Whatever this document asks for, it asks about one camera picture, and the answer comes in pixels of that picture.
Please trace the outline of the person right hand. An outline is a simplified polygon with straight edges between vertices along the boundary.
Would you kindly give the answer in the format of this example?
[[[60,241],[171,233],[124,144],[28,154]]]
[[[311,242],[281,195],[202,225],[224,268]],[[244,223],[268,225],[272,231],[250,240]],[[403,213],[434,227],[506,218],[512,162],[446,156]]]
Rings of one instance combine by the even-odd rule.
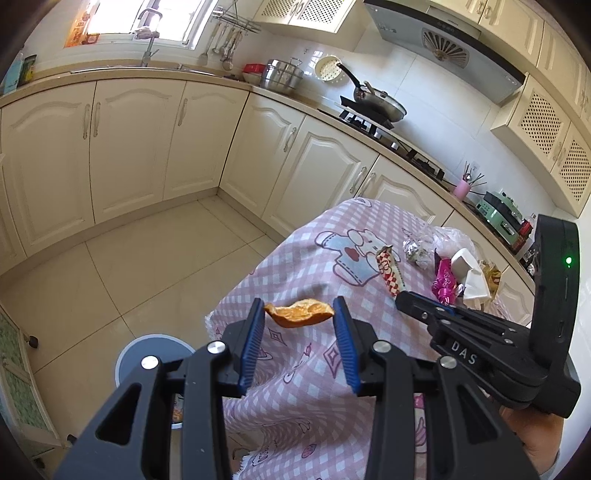
[[[513,410],[499,408],[501,417],[523,444],[523,449],[541,478],[548,477],[559,456],[564,419],[531,407]]]

